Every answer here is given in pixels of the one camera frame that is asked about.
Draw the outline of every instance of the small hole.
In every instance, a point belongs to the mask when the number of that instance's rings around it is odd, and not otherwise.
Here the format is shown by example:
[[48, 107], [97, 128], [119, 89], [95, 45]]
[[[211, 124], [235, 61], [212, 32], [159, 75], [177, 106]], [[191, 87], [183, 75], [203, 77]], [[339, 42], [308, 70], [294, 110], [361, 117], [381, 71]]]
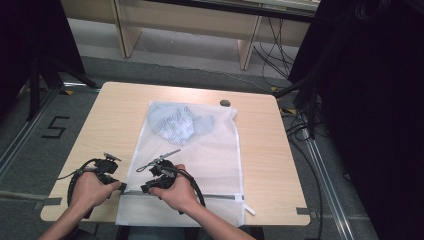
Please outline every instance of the small hole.
[[229, 106], [231, 106], [231, 103], [228, 100], [221, 100], [219, 102], [219, 104], [221, 104], [221, 106], [223, 106], [223, 107], [229, 107]]

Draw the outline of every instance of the forearm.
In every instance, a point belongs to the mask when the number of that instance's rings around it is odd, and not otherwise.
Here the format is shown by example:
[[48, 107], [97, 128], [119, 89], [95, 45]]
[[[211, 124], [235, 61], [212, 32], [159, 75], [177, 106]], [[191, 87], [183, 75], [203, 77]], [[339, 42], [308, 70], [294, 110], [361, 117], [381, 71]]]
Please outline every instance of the forearm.
[[201, 205], [192, 207], [185, 213], [198, 222], [215, 240], [254, 239]]
[[81, 221], [89, 211], [87, 207], [74, 205], [67, 208], [62, 216], [39, 238], [43, 239], [62, 239], [68, 235]]

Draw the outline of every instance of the wooden table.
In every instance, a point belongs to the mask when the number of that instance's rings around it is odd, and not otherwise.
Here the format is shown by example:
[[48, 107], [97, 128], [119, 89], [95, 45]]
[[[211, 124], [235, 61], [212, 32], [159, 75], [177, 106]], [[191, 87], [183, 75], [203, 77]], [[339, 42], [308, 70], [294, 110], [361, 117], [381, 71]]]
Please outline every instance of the wooden table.
[[[124, 181], [150, 101], [220, 105], [231, 102], [237, 109], [246, 204], [256, 211], [246, 213], [246, 225], [307, 225], [309, 215], [297, 214], [306, 208], [293, 156], [271, 95], [192, 88], [108, 82], [97, 97], [90, 114], [60, 173], [65, 176], [92, 158], [109, 152], [121, 159], [113, 177]], [[55, 221], [67, 208], [70, 178], [57, 181], [49, 198], [62, 198], [60, 205], [44, 206], [41, 218]], [[119, 191], [96, 207], [88, 221], [115, 222]]]

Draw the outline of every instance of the tripod leg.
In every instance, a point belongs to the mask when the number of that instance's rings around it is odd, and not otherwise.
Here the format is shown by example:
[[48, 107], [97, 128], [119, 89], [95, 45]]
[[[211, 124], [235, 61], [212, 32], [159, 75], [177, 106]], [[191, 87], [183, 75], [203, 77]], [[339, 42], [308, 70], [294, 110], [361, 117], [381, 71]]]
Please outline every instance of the tripod leg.
[[30, 106], [28, 121], [31, 120], [35, 114], [37, 114], [40, 108], [40, 84], [38, 79], [38, 59], [37, 57], [31, 62], [31, 76], [30, 76]]
[[90, 79], [88, 79], [86, 76], [79, 74], [78, 72], [74, 71], [71, 67], [67, 66], [66, 64], [60, 62], [54, 57], [45, 56], [46, 61], [56, 67], [57, 69], [61, 69], [69, 73], [72, 77], [76, 78], [78, 81], [84, 83], [85, 85], [91, 87], [91, 88], [100, 88], [97, 86], [97, 84]]
[[301, 88], [301, 87], [303, 86], [303, 84], [304, 84], [304, 83], [305, 83], [305, 80], [304, 80], [304, 79], [302, 79], [302, 80], [300, 80], [299, 82], [297, 82], [297, 83], [295, 83], [295, 84], [291, 85], [290, 87], [287, 87], [287, 88], [285, 88], [285, 89], [283, 89], [283, 90], [281, 90], [281, 91], [278, 91], [278, 92], [276, 92], [276, 93], [273, 93], [272, 95], [273, 95], [275, 98], [280, 98], [280, 97], [282, 97], [282, 96], [285, 96], [285, 95], [287, 95], [287, 94], [289, 94], [289, 93], [293, 92], [294, 90], [297, 90], [297, 89]]
[[46, 61], [41, 62], [42, 66], [41, 75], [49, 88], [61, 89], [63, 87], [63, 81], [59, 76], [56, 69]]
[[309, 131], [309, 137], [314, 140], [315, 139], [315, 115], [317, 111], [317, 91], [315, 89], [315, 86], [312, 86], [312, 93], [311, 98], [309, 100], [309, 115], [308, 115], [308, 131]]

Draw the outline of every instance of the white mesh bag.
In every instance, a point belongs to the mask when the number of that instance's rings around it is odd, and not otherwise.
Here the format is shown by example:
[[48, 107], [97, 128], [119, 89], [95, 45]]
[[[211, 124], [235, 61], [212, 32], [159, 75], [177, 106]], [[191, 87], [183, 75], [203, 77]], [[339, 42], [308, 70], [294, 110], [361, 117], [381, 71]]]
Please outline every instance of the white mesh bag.
[[237, 111], [231, 107], [151, 102], [128, 171], [126, 191], [119, 200], [116, 224], [190, 227], [198, 224], [180, 215], [158, 197], [140, 188], [153, 179], [149, 167], [136, 170], [160, 155], [184, 164], [202, 191], [206, 207], [235, 226], [244, 224], [243, 176]]

